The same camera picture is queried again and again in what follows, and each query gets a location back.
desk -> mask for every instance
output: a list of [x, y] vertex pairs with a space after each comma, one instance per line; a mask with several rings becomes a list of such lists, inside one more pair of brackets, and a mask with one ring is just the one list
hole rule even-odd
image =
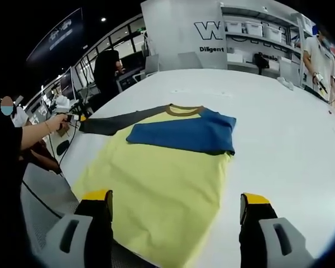
[[[264, 195], [318, 257], [335, 235], [335, 112], [302, 89], [230, 70], [174, 70], [128, 88], [92, 115], [111, 117], [168, 103], [236, 117], [225, 194], [196, 267], [239, 267], [240, 194]], [[73, 185], [109, 137], [77, 131], [61, 167]]]

glass wall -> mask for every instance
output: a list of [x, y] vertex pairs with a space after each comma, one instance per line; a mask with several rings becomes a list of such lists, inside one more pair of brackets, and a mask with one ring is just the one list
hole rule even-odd
[[145, 29], [145, 23], [141, 16], [106, 36], [98, 45], [91, 47], [87, 56], [83, 57], [74, 68], [83, 87], [87, 86], [87, 82], [88, 84], [94, 83], [95, 60], [103, 50], [113, 47], [119, 52], [120, 59], [141, 51], [144, 42], [144, 37], [141, 33], [142, 29]]

person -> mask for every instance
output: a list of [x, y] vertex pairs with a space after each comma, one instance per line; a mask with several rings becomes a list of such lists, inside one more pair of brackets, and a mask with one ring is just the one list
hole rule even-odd
[[46, 122], [14, 127], [9, 116], [0, 111], [0, 265], [42, 267], [33, 257], [22, 215], [18, 175], [20, 152], [66, 124], [59, 114]]
[[[335, 94], [335, 59], [330, 51], [331, 43], [321, 29], [318, 28], [316, 36], [308, 37], [305, 40], [303, 61], [313, 79], [313, 88], [305, 86], [305, 90], [329, 103], [331, 96]], [[320, 91], [317, 86], [318, 74], [323, 78], [322, 84], [325, 86], [326, 92]]]
[[[13, 112], [11, 114], [11, 120], [15, 127], [30, 126], [32, 123], [28, 120], [27, 113], [20, 106], [13, 106]], [[57, 160], [52, 157], [51, 153], [46, 147], [44, 140], [40, 140], [30, 148], [23, 150], [19, 156], [20, 162], [20, 173], [25, 173], [27, 164], [33, 163], [47, 171], [52, 170], [56, 174], [60, 174], [62, 171]]]
[[99, 53], [95, 60], [93, 76], [105, 102], [119, 94], [115, 80], [116, 72], [123, 73], [119, 52], [110, 49]]

table surface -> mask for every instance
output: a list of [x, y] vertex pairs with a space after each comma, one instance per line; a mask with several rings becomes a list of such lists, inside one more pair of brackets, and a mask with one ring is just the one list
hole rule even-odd
[[[230, 70], [154, 74], [92, 115], [111, 117], [174, 103], [203, 105], [237, 118], [236, 155], [225, 194], [195, 267], [239, 267], [240, 195], [260, 194], [287, 218], [318, 257], [335, 236], [335, 111], [300, 88]], [[70, 185], [109, 137], [77, 131], [61, 167]]]

white shirt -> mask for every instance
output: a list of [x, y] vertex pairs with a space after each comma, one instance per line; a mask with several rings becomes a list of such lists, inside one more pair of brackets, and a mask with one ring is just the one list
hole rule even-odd
[[331, 77], [335, 77], [335, 59], [331, 52], [322, 46], [316, 36], [306, 39], [304, 50], [309, 53], [314, 70], [323, 77], [323, 85], [328, 92], [328, 94], [324, 93], [323, 98], [329, 101]]
[[16, 107], [16, 109], [17, 113], [14, 118], [11, 118], [11, 120], [15, 127], [23, 127], [28, 120], [28, 115], [20, 106]]

